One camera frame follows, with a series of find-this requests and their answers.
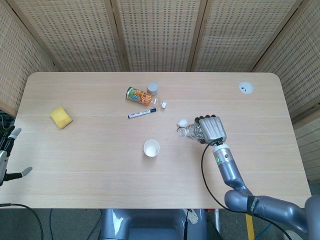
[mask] black cable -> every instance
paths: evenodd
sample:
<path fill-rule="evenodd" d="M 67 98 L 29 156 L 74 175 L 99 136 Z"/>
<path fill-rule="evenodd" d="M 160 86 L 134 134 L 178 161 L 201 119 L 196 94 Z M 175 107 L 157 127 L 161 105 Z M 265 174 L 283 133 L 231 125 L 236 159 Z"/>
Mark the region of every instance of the black cable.
<path fill-rule="evenodd" d="M 187 209 L 186 216 L 185 216 L 185 222 L 184 222 L 184 232 L 183 232 L 183 240 L 188 240 L 188 214 L 189 209 Z"/>
<path fill-rule="evenodd" d="M 19 204 L 19 203 L 2 203 L 0 204 L 0 208 L 2 207 L 9 207 L 9 206 L 19 206 L 19 207 L 23 207 L 25 209 L 28 209 L 30 212 L 33 213 L 33 215 L 35 216 L 36 220 L 38 221 L 39 227 L 40 227 L 40 232 L 41 232 L 41 240 L 44 240 L 44 230 L 42 228 L 42 224 L 40 221 L 39 216 L 37 215 L 37 213 L 30 207 L 23 205 L 23 204 Z"/>
<path fill-rule="evenodd" d="M 258 240 L 259 238 L 261 238 L 261 236 L 271 227 L 271 223 L 262 231 L 260 232 L 255 238 L 254 240 Z"/>
<path fill-rule="evenodd" d="M 100 240 L 100 235 L 101 235 L 101 229 L 100 229 L 100 231 L 99 231 L 99 235 L 98 235 L 97 240 Z"/>
<path fill-rule="evenodd" d="M 102 211 L 101 211 L 101 209 L 99 209 L 99 210 L 100 210 L 100 217 L 99 217 L 98 221 L 96 222 L 96 224 L 94 225 L 94 227 L 92 228 L 92 230 L 91 230 L 91 232 L 90 232 L 89 236 L 86 238 L 86 240 L 89 240 L 89 238 L 90 238 L 90 237 L 91 237 L 91 235 L 94 233 L 94 231 L 95 231 L 96 227 L 98 226 L 98 224 L 99 224 L 99 223 L 100 223 L 100 221 L 101 221 L 101 218 L 102 218 Z"/>
<path fill-rule="evenodd" d="M 242 214 L 246 214 L 247 212 L 245 212 L 245 211 L 234 211 L 234 210 L 231 210 L 231 209 L 227 208 L 226 206 L 222 205 L 222 204 L 216 199 L 216 197 L 213 195 L 213 193 L 210 191 L 210 189 L 209 189 L 209 187 L 208 187 L 208 184 L 207 184 L 207 181 L 206 181 L 206 178 L 205 178 L 205 174 L 204 174 L 204 156 L 205 156 L 205 153 L 206 153 L 208 147 L 209 147 L 211 144 L 213 144 L 214 142 L 216 142 L 216 140 L 211 141 L 211 142 L 205 147 L 205 149 L 203 150 L 203 153 L 202 153 L 202 157 L 201 157 L 201 173 L 202 173 L 202 178 L 203 178 L 203 181 L 204 181 L 204 185 L 205 185 L 207 191 L 209 192 L 209 194 L 211 195 L 211 197 L 212 197 L 222 208 L 224 208 L 225 210 L 227 210 L 227 211 L 229 211 L 229 212 L 232 212 L 232 213 L 242 213 Z M 285 235 L 289 240 L 292 240 L 292 238 L 289 236 L 289 234 L 288 234 L 282 227 L 280 227 L 278 224 L 276 224 L 275 222 L 273 222 L 273 221 L 271 221 L 271 220 L 269 220 L 269 219 L 267 219 L 267 218 L 264 218 L 264 217 L 262 217 L 262 216 L 256 215 L 256 214 L 254 214 L 253 216 L 256 217 L 256 218 L 265 220 L 265 221 L 267 221 L 268 223 L 274 225 L 277 229 L 279 229 L 281 232 L 283 232 L 284 235 Z"/>
<path fill-rule="evenodd" d="M 51 208 L 50 209 L 50 216 L 49 216 L 49 228 L 50 228 L 51 240 L 54 240 L 54 233 L 53 233 L 52 227 L 51 227 L 52 211 L 53 211 L 53 209 Z"/>

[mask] whiteboard marker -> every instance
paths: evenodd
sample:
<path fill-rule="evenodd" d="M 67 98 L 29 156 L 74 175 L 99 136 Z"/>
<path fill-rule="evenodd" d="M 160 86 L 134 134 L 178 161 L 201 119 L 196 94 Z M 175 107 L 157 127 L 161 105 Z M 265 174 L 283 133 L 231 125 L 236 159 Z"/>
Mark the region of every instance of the whiteboard marker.
<path fill-rule="evenodd" d="M 156 112 L 156 111 L 157 111 L 157 109 L 152 108 L 152 109 L 150 109 L 148 111 L 141 111 L 141 112 L 133 113 L 133 114 L 128 115 L 128 119 L 133 119 L 135 117 L 139 117 L 139 116 L 142 116 L 142 115 L 150 114 L 150 113 L 153 113 L 153 112 Z"/>

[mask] sponge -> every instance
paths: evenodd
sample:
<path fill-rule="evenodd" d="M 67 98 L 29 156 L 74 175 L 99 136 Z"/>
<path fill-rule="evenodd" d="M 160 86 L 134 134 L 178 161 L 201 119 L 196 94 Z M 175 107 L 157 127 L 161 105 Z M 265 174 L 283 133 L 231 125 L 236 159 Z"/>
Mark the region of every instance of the sponge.
<path fill-rule="evenodd" d="M 60 129 L 63 129 L 65 126 L 67 126 L 69 123 L 73 121 L 62 106 L 59 106 L 55 110 L 53 110 L 50 113 L 50 116 Z"/>

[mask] white bottle cap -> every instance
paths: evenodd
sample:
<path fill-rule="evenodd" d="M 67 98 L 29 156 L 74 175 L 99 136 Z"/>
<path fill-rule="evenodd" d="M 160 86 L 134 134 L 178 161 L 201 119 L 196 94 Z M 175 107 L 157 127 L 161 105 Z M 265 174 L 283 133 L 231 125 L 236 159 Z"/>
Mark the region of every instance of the white bottle cap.
<path fill-rule="evenodd" d="M 147 86 L 147 92 L 148 94 L 151 94 L 152 96 L 155 96 L 158 94 L 158 84 L 155 82 L 150 82 Z"/>
<path fill-rule="evenodd" d="M 162 109 L 165 109 L 167 106 L 167 102 L 166 101 L 163 101 L 162 104 L 161 104 L 161 108 Z"/>
<path fill-rule="evenodd" d="M 180 119 L 176 125 L 180 128 L 185 128 L 188 125 L 188 121 L 186 119 Z"/>

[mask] paper cup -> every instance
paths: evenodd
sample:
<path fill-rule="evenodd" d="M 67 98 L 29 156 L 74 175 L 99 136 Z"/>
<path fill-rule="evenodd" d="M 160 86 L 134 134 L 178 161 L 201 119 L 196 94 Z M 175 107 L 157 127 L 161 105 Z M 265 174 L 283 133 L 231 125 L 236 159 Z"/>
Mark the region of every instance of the paper cup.
<path fill-rule="evenodd" d="M 150 158 L 154 158 L 159 153 L 160 144 L 153 139 L 149 139 L 144 143 L 143 151 L 145 155 L 147 155 Z"/>

